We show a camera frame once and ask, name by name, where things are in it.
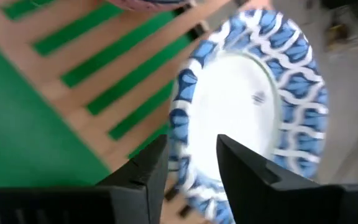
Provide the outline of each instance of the white plate center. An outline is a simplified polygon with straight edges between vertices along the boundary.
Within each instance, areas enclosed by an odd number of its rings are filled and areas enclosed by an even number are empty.
[[[261,65],[245,55],[221,53],[197,76],[188,127],[188,152],[197,170],[221,180],[218,134],[269,157],[277,92]]]

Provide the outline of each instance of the gray floor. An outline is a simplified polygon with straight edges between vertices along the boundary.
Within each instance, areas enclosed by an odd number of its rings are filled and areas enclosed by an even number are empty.
[[[329,91],[330,120],[325,152],[319,167],[321,183],[358,182],[358,52],[332,56],[324,51],[323,34],[329,24],[329,12],[316,5],[305,9],[306,0],[273,0],[274,7],[301,26],[314,48]],[[235,11],[227,5],[218,16],[209,19],[216,27]]]

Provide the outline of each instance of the blue and white plate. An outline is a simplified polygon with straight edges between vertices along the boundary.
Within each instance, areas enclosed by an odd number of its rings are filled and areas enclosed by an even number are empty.
[[[232,16],[200,43],[176,79],[170,168],[188,203],[208,220],[234,223],[216,161],[217,134],[314,176],[327,103],[312,49],[293,21],[267,10]]]

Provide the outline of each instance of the pink object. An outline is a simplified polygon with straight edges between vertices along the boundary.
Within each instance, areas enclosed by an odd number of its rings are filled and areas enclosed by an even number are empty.
[[[108,0],[117,7],[122,9],[132,10],[132,11],[148,11],[148,12],[158,12],[158,11],[168,11],[176,9],[184,4],[187,1],[173,4],[161,4],[148,2],[143,0]]]

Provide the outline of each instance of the green and wooden surface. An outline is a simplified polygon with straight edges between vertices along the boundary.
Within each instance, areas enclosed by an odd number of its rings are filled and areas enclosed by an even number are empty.
[[[0,187],[93,185],[164,134],[172,79],[203,38],[188,32],[228,2],[177,15],[0,0]],[[202,222],[178,218],[183,204],[162,220]]]

